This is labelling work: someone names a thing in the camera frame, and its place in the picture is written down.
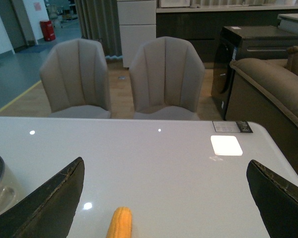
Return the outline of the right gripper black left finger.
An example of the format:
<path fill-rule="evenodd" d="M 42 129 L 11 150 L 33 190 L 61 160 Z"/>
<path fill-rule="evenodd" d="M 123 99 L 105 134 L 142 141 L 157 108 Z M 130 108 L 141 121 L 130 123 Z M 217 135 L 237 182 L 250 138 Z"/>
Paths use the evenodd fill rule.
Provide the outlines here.
<path fill-rule="evenodd" d="M 67 237 L 83 181 L 84 161 L 78 157 L 0 215 L 0 238 Z"/>

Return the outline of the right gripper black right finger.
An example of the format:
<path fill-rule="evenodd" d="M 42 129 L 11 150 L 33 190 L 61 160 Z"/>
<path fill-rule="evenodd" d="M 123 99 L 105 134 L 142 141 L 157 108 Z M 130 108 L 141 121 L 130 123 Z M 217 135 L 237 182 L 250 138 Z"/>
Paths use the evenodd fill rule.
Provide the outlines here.
<path fill-rule="evenodd" d="M 256 160 L 247 166 L 250 192 L 271 238 L 298 238 L 298 186 Z"/>

